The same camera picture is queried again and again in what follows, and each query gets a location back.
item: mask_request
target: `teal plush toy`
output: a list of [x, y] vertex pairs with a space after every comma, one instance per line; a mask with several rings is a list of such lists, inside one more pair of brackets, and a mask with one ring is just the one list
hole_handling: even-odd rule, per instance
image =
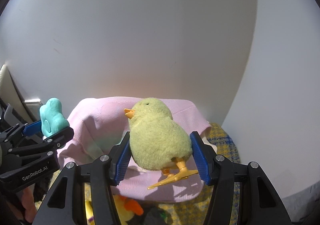
[[49, 99], [45, 105], [40, 107], [40, 118], [41, 130], [46, 137], [70, 126], [62, 115], [62, 104], [57, 98]]

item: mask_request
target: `yellow plush toy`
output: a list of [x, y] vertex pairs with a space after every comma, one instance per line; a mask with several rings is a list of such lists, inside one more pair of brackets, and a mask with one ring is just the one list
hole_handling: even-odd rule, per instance
[[[128, 225], [127, 221], [131, 220], [135, 214], [138, 216], [143, 214], [143, 209], [137, 201], [121, 195], [114, 195], [113, 199], [121, 225]], [[85, 201], [85, 210], [89, 225], [95, 225], [90, 201]]]
[[[170, 109], [161, 100], [143, 99], [124, 112], [129, 118], [134, 161], [144, 169], [161, 170], [167, 176], [148, 189], [198, 173], [197, 170], [188, 170], [185, 163], [192, 155], [189, 135], [173, 121]], [[176, 168], [179, 168], [178, 174], [170, 173], [170, 169]]]

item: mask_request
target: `pink towel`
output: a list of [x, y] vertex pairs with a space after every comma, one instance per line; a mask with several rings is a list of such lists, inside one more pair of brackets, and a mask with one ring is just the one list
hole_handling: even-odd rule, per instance
[[[74, 138], [66, 146], [58, 150], [61, 167], [73, 161], [78, 165], [91, 163], [121, 142], [129, 131], [129, 123], [124, 115], [125, 108], [132, 108], [141, 100], [131, 97], [110, 97], [102, 99], [84, 99], [71, 112], [68, 121], [74, 129]], [[203, 134], [210, 129], [210, 124], [198, 111], [196, 106], [186, 100], [162, 100], [171, 110], [173, 119], [188, 134], [197, 131]], [[191, 157], [187, 167], [196, 169]], [[124, 180], [117, 187], [112, 187], [114, 194], [121, 194], [138, 200], [158, 202], [183, 202], [199, 195], [203, 181], [199, 175], [188, 179], [163, 185], [148, 190], [148, 186], [164, 179], [161, 171], [141, 169], [131, 159]]]

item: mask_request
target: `white backdrop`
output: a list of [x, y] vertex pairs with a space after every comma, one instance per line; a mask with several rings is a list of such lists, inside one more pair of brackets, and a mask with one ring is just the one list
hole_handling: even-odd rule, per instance
[[1, 61], [25, 99], [193, 101], [222, 123], [252, 42], [256, 0], [10, 0]]
[[315, 0], [258, 0], [248, 64], [222, 126], [281, 197], [320, 180], [319, 36]]

